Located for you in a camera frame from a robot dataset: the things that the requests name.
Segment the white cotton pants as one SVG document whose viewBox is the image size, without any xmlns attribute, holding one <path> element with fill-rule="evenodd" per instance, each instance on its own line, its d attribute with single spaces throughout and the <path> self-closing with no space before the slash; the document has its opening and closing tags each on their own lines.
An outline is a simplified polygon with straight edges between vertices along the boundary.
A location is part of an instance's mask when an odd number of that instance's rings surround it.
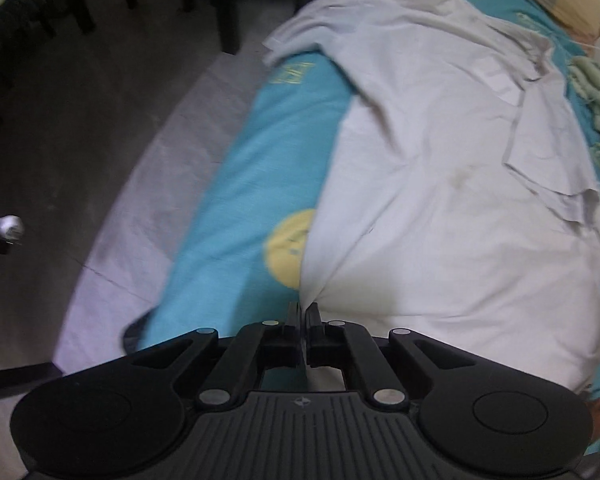
<svg viewBox="0 0 600 480">
<path fill-rule="evenodd" d="M 266 40 L 352 84 L 300 301 L 580 392 L 600 366 L 600 178 L 550 42 L 466 0 L 315 0 Z"/>
</svg>

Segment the green fleece cartoon blanket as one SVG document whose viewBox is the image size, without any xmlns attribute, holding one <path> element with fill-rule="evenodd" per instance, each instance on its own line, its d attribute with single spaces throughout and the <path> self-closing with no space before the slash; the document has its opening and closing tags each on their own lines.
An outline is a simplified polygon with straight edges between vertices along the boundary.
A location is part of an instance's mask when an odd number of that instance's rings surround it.
<svg viewBox="0 0 600 480">
<path fill-rule="evenodd" d="M 568 65 L 568 78 L 592 110 L 594 129 L 600 132 L 600 63 L 588 56 L 574 56 Z"/>
</svg>

